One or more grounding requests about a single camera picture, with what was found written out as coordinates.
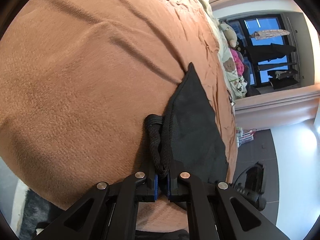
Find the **hanging black coat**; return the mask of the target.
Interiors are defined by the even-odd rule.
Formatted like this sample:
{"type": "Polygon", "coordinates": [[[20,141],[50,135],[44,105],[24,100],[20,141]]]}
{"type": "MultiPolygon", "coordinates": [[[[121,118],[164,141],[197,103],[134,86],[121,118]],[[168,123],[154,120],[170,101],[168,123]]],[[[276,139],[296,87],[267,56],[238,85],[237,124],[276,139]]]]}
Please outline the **hanging black coat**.
{"type": "Polygon", "coordinates": [[[246,53],[250,61],[255,64],[263,61],[282,59],[283,57],[296,52],[296,47],[287,44],[274,44],[246,46],[246,53]]]}

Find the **hanging floral garment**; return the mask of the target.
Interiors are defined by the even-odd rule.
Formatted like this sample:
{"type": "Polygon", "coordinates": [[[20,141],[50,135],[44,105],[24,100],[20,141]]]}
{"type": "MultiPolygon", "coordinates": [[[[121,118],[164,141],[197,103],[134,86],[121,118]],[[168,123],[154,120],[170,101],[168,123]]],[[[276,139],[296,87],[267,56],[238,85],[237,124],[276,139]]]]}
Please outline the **hanging floral garment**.
{"type": "Polygon", "coordinates": [[[278,36],[287,36],[290,35],[290,32],[283,29],[268,29],[268,30],[260,30],[255,31],[251,34],[250,38],[255,38],[256,40],[265,40],[268,38],[274,38],[278,36]]]}

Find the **black sleeveless shirt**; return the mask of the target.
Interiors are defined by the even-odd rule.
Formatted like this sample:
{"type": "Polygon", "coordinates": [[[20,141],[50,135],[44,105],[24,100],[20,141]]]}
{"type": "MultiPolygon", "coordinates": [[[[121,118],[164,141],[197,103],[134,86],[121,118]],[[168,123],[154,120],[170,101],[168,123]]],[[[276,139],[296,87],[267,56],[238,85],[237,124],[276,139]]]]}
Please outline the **black sleeveless shirt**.
{"type": "Polygon", "coordinates": [[[226,148],[215,122],[215,112],[192,63],[164,114],[150,114],[144,124],[159,177],[165,178],[171,161],[176,160],[206,183],[226,179],[226,148]]]}

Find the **grey fluffy rug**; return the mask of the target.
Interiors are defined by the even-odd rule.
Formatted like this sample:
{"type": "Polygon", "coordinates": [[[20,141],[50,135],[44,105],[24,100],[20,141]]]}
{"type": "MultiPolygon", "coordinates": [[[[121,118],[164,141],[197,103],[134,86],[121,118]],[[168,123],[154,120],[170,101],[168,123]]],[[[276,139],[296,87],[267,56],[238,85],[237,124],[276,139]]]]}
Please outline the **grey fluffy rug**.
{"type": "Polygon", "coordinates": [[[19,239],[33,239],[37,229],[44,229],[62,213],[62,209],[29,189],[26,192],[19,239]]]}

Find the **orange brown bed blanket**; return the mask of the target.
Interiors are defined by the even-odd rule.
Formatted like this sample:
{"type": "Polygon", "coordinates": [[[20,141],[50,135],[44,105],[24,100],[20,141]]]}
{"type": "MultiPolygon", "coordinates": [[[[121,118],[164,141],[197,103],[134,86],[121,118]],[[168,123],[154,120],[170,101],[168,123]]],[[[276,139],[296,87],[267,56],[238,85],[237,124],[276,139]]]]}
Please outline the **orange brown bed blanket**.
{"type": "Polygon", "coordinates": [[[235,117],[218,51],[199,0],[30,0],[1,39],[1,158],[65,210],[138,170],[144,119],[164,112],[192,63],[230,182],[235,117]]]}

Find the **beige plush toy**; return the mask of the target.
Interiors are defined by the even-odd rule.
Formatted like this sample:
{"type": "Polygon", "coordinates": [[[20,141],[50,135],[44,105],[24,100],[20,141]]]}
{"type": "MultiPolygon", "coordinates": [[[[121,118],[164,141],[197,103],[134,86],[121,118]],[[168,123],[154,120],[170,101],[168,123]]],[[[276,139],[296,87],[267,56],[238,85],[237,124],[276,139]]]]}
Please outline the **beige plush toy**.
{"type": "Polygon", "coordinates": [[[226,22],[221,22],[219,25],[221,31],[223,32],[226,40],[232,48],[237,46],[238,37],[234,29],[228,25],[226,22]]]}

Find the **pink curtain right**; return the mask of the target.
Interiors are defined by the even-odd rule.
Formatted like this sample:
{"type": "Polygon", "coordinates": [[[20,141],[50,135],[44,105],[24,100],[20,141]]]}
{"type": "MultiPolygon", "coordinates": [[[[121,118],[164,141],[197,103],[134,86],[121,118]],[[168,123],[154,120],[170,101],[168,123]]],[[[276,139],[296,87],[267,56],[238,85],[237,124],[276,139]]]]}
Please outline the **pink curtain right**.
{"type": "Polygon", "coordinates": [[[260,94],[235,102],[238,127],[257,130],[293,125],[316,117],[319,84],[260,94]]]}

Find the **white bedside cabinet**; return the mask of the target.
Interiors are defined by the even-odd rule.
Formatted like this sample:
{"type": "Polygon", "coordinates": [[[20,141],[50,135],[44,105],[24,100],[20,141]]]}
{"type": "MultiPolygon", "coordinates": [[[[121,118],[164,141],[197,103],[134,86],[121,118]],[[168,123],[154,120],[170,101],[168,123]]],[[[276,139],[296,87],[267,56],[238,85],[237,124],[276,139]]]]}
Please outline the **white bedside cabinet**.
{"type": "Polygon", "coordinates": [[[253,141],[254,135],[256,133],[256,129],[243,129],[242,127],[236,128],[236,142],[237,147],[240,147],[241,145],[253,141]]]}

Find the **pink plush toy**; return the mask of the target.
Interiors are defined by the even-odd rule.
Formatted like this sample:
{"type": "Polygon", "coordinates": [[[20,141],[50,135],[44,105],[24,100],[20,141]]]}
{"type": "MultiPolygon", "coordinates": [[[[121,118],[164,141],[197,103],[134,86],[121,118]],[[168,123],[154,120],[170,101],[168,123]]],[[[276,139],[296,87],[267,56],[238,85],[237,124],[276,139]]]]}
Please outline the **pink plush toy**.
{"type": "Polygon", "coordinates": [[[242,76],[245,70],[244,64],[240,59],[240,56],[236,50],[231,48],[230,52],[232,54],[233,62],[234,62],[232,71],[234,72],[236,70],[237,75],[242,76]]]}

